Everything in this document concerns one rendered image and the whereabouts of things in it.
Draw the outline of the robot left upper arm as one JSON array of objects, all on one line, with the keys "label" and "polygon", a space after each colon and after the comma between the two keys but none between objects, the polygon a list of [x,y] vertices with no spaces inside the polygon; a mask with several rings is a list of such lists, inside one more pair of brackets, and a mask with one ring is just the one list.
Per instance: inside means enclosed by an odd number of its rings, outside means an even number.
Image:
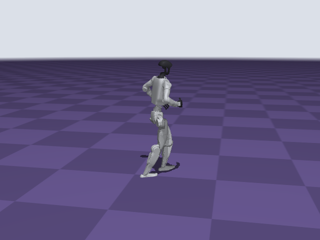
[{"label": "robot left upper arm", "polygon": [[149,80],[147,83],[145,83],[145,84],[142,86],[142,90],[143,90],[144,92],[147,92],[147,91],[149,90],[149,88],[150,88],[151,86],[153,86],[153,81],[154,81],[154,78],[155,78],[155,77],[156,77],[156,76],[153,76],[151,80]]}]

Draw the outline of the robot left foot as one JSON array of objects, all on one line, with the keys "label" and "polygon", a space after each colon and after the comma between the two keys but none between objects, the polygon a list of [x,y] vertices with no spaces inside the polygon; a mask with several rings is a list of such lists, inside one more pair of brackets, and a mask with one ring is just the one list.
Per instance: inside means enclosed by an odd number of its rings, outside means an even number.
[{"label": "robot left foot", "polygon": [[158,171],[168,171],[175,168],[175,165],[165,165],[165,167],[163,168],[162,166],[158,168]]}]

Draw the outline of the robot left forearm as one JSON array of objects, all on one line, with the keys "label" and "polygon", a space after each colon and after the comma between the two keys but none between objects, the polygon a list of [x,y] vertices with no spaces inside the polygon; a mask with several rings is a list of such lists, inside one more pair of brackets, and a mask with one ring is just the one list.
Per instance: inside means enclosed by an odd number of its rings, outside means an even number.
[{"label": "robot left forearm", "polygon": [[147,95],[149,95],[150,97],[152,97],[152,90],[149,88],[149,90],[146,92]]}]

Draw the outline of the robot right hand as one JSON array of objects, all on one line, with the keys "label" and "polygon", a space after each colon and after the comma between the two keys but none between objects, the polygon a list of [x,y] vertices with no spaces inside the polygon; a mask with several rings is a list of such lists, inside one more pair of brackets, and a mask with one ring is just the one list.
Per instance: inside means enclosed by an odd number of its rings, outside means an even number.
[{"label": "robot right hand", "polygon": [[180,102],[180,106],[178,106],[179,108],[182,108],[183,106],[183,102],[182,102],[182,100],[181,100],[181,98],[179,97],[179,101],[177,101],[177,102]]}]

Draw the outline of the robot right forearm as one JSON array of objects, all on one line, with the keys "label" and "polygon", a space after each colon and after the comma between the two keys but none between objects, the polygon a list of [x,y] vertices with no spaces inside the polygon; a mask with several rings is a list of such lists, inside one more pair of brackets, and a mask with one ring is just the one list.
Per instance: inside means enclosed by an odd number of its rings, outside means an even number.
[{"label": "robot right forearm", "polygon": [[173,99],[171,99],[170,97],[167,98],[168,100],[168,105],[169,106],[173,106],[173,107],[178,107],[178,106],[181,106],[181,102],[177,102],[177,101],[174,101]]}]

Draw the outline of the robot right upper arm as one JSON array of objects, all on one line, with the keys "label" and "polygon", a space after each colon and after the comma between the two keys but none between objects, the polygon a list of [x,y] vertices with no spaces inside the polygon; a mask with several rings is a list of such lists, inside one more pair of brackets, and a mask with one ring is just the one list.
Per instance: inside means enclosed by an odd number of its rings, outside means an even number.
[{"label": "robot right upper arm", "polygon": [[162,102],[167,105],[169,104],[168,102],[168,97],[170,95],[170,91],[171,91],[171,87],[172,87],[172,84],[170,82],[168,82],[167,80],[164,80],[163,84],[162,84],[162,87],[164,88],[163,90],[163,100]]}]

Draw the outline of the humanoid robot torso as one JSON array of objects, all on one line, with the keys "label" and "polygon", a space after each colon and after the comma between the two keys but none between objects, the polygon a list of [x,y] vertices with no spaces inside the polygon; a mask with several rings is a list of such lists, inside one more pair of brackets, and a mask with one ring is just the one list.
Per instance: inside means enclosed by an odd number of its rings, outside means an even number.
[{"label": "humanoid robot torso", "polygon": [[164,88],[163,83],[164,81],[170,82],[167,77],[164,76],[164,78],[157,78],[157,76],[153,79],[152,84],[152,91],[151,91],[151,102],[155,105],[153,108],[153,111],[151,111],[151,120],[156,123],[156,119],[158,116],[164,116],[162,112],[162,106],[165,104],[163,103],[164,99]]}]

